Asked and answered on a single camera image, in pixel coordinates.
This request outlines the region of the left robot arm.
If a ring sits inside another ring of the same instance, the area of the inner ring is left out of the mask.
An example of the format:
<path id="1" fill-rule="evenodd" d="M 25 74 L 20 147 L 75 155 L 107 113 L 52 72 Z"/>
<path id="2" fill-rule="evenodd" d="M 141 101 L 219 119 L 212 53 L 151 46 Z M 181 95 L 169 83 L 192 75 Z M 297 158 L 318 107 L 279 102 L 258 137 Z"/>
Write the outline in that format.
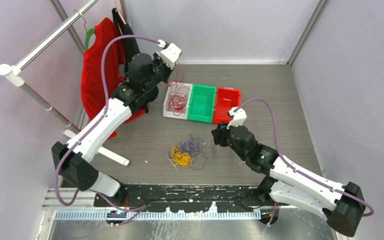
<path id="1" fill-rule="evenodd" d="M 134 55 L 124 71 L 124 81 L 108 97 L 97 116 L 67 143 L 58 141 L 52 146 L 56 174 L 79 191 L 97 192 L 105 195 L 113 206 L 121 206 L 127 194 L 123 183 L 95 169 L 91 161 L 121 124 L 138 110 L 147 110 L 148 103 L 158 96 L 158 84 L 168 83 L 181 54 L 180 50 L 169 47 L 156 51 L 153 56 Z"/>

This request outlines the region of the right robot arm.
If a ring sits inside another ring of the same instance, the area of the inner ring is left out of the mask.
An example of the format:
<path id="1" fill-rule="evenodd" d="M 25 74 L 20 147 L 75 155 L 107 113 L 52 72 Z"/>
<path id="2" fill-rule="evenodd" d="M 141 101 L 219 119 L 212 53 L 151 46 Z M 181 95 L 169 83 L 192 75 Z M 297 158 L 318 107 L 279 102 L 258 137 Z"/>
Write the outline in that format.
<path id="1" fill-rule="evenodd" d="M 220 122 L 211 134 L 215 145 L 231 148 L 252 171 L 265 176 L 255 192 L 261 204 L 292 205 L 320 217 L 344 236 L 356 235 L 366 210 L 359 185 L 335 182 L 297 165 L 259 143 L 245 126 Z"/>

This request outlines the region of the green plastic bin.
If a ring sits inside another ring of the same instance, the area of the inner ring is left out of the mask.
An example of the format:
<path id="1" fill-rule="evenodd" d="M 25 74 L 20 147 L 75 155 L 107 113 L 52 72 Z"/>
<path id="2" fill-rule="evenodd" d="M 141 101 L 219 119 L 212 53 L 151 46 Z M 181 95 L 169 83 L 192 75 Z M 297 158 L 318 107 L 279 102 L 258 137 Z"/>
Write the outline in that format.
<path id="1" fill-rule="evenodd" d="M 194 84 L 191 90 L 187 119 L 189 121 L 212 123 L 217 88 Z"/>

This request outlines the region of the white plastic bin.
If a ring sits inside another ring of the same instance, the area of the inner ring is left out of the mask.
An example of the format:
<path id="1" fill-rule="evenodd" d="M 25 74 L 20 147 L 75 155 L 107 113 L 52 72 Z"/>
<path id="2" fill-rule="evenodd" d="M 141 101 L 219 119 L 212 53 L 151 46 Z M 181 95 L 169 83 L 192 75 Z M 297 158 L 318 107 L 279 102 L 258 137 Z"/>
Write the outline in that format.
<path id="1" fill-rule="evenodd" d="M 193 84 L 171 82 L 163 102 L 163 116 L 187 120 L 192 89 Z"/>

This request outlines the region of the red plastic bin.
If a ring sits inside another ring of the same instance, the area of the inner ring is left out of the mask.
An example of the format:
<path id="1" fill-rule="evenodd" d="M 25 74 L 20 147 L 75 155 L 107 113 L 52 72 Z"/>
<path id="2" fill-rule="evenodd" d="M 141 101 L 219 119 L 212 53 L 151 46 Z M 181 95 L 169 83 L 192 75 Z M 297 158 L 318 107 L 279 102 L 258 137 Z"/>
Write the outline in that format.
<path id="1" fill-rule="evenodd" d="M 228 111 L 233 107 L 238 107 L 240 101 L 241 91 L 239 89 L 217 87 L 212 123 L 228 123 L 230 121 Z"/>

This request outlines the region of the black shirt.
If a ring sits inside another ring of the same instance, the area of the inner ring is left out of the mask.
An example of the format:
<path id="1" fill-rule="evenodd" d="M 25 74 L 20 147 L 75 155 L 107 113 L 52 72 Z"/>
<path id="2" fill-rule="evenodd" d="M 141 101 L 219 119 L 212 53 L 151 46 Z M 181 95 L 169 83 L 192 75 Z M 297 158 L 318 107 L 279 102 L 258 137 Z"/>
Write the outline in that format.
<path id="1" fill-rule="evenodd" d="M 131 26 L 123 22 L 116 8 L 113 8 L 111 10 L 111 13 L 112 13 L 112 20 L 117 31 L 117 35 L 116 35 L 117 37 L 134 34 Z M 121 59 L 124 64 L 124 68 L 127 69 L 133 56 L 140 53 L 137 40 L 135 38 L 124 38 L 118 41 L 117 46 L 121 51 Z"/>

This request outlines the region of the red shirt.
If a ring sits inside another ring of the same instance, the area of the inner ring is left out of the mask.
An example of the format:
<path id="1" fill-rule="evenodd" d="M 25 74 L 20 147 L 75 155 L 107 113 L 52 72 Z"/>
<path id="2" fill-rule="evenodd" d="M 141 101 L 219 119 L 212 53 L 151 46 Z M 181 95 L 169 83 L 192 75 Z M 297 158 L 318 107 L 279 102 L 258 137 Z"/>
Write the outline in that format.
<path id="1" fill-rule="evenodd" d="M 89 48 L 83 55 L 83 68 L 80 83 L 80 95 L 83 107 L 92 120 L 106 104 L 101 73 L 101 60 L 107 44 L 117 37 L 114 22 L 104 18 L 94 27 L 95 34 L 91 37 Z M 125 77 L 120 75 L 119 67 L 124 66 L 118 41 L 108 50 L 104 62 L 104 73 L 107 91 L 112 94 Z"/>

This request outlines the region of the green hanger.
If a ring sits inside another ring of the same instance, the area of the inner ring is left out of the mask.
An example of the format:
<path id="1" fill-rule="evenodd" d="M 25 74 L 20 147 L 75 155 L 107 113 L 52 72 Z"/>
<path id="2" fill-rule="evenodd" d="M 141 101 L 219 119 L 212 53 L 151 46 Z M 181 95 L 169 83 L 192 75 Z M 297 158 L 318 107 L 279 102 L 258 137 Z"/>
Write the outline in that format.
<path id="1" fill-rule="evenodd" d="M 87 51 L 89 49 L 91 37 L 95 34 L 96 32 L 94 28 L 90 28 L 89 30 L 86 31 L 86 35 L 84 39 L 84 51 Z"/>

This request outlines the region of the white clothes rack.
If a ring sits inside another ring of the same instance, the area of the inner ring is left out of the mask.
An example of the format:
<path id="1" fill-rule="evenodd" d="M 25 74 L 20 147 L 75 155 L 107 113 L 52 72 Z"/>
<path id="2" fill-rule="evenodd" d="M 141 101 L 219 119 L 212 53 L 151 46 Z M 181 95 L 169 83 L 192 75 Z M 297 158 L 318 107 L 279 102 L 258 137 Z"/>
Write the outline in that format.
<path id="1" fill-rule="evenodd" d="M 5 52 L 3 62 L 17 64 L 62 22 L 85 5 L 83 0 L 5 0 Z M 21 72 L 31 87 L 70 121 L 80 117 L 80 77 L 83 58 L 69 30 L 63 32 Z M 20 160 L 39 158 L 51 163 L 51 146 L 65 139 L 63 124 L 22 87 L 10 87 L 4 94 L 14 119 L 17 137 L 14 152 Z"/>

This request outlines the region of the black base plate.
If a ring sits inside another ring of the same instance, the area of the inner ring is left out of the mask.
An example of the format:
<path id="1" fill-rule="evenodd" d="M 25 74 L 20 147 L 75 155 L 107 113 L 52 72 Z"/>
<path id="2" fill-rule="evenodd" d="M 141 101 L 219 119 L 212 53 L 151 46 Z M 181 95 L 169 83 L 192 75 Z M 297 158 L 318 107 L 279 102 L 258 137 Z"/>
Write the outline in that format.
<path id="1" fill-rule="evenodd" d="M 126 199 L 120 207 L 138 208 L 163 213 L 205 213 L 215 204 L 217 213 L 251 212 L 257 208 L 271 209 L 272 200 L 258 198 L 254 185 L 173 185 L 127 184 Z"/>

